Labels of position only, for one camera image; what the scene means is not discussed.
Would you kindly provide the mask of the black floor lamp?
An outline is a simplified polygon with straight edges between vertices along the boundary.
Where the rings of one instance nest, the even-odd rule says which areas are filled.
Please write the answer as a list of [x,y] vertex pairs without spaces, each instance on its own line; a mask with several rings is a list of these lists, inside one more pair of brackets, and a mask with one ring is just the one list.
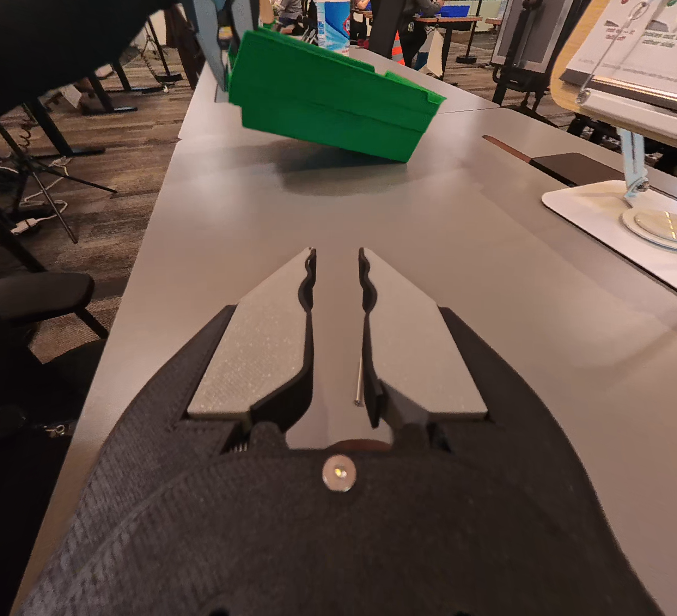
[[475,21],[472,22],[472,26],[470,29],[470,36],[467,44],[466,51],[456,57],[456,63],[461,63],[464,65],[473,65],[477,62],[477,57],[471,54],[471,48],[472,48],[472,42],[475,36],[476,28],[477,28],[477,23],[479,20],[481,20],[480,17],[480,12],[481,12],[481,6],[483,4],[483,0],[477,0],[477,9],[475,12]]

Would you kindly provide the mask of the person's black clothing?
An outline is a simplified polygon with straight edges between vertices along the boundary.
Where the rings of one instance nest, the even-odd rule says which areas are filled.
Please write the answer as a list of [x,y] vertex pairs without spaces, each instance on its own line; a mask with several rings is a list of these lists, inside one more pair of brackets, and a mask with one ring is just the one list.
[[1,614],[8,615],[72,437],[45,425],[77,422],[106,341],[43,364],[24,345],[1,344]]

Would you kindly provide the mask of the black office chair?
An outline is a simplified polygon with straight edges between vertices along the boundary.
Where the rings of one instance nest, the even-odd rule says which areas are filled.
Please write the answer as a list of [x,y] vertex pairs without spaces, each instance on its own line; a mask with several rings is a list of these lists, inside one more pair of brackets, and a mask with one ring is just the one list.
[[18,273],[1,278],[1,322],[18,327],[74,314],[100,339],[108,330],[87,310],[96,282],[87,273]]

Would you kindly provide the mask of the black flat pad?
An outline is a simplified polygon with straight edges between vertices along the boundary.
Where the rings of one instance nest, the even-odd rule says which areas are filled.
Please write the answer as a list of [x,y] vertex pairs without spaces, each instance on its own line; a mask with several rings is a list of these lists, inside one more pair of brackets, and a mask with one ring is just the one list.
[[529,163],[570,188],[604,181],[625,181],[622,172],[580,153],[545,155],[532,158]]

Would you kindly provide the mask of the white floor sign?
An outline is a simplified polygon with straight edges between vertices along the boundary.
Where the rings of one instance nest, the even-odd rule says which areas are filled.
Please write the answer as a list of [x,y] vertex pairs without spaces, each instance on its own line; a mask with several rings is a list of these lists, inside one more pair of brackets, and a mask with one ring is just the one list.
[[414,70],[440,77],[442,70],[442,48],[444,35],[439,28],[431,28],[427,31],[426,41],[416,54],[415,62],[412,63]]

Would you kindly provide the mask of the printed instruction sheet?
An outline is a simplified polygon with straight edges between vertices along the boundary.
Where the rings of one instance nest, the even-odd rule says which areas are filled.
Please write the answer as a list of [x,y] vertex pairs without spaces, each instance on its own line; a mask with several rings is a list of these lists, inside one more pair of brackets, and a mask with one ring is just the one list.
[[561,78],[589,77],[676,93],[676,0],[610,0]]

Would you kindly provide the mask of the person's left forearm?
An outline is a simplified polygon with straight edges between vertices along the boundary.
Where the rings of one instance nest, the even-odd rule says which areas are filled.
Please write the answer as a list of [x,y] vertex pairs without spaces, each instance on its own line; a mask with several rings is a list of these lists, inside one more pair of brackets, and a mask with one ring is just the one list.
[[1,114],[119,58],[177,0],[1,0]]

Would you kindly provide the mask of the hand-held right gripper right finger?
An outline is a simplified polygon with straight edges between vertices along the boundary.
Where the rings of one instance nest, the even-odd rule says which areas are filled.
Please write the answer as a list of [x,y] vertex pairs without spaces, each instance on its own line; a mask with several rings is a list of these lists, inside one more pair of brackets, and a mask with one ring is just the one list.
[[369,248],[363,291],[361,383],[373,428],[483,420],[487,406],[434,299]]

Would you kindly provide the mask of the white wipes canister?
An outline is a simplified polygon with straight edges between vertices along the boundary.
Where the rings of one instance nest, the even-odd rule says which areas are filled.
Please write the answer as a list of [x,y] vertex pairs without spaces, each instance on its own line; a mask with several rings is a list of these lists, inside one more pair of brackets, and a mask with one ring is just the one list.
[[316,0],[317,38],[321,49],[349,56],[351,0]]

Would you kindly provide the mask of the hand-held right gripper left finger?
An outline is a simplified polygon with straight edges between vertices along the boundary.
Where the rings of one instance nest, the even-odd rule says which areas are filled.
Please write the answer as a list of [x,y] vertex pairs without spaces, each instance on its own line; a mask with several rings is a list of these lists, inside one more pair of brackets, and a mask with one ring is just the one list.
[[236,305],[187,408],[247,431],[273,422],[291,428],[312,400],[311,310],[316,250],[305,248]]

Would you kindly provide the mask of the grey panel on black stand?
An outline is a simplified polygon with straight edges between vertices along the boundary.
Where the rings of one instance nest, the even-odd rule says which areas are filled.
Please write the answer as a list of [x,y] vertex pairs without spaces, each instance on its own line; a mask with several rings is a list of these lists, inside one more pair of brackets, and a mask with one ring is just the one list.
[[554,64],[571,35],[584,0],[508,0],[490,64],[501,105],[508,90],[523,95],[520,111],[536,116]]

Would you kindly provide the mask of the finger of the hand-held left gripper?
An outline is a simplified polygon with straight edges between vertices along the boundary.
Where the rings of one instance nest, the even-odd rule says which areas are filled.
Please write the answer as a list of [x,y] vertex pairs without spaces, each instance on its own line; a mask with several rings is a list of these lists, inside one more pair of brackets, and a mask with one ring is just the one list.
[[256,29],[257,21],[252,14],[251,0],[232,0],[231,22],[233,39],[241,43],[244,34]]
[[223,48],[219,40],[219,8],[226,0],[192,0],[196,37],[202,53],[212,71],[216,83],[222,91],[228,90],[230,59],[228,48]]

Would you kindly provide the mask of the green plastic bin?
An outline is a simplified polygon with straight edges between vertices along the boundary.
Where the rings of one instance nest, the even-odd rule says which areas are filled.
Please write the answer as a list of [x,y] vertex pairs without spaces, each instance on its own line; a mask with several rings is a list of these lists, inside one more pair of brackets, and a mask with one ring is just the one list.
[[445,97],[397,73],[259,28],[229,52],[225,91],[242,126],[407,162]]

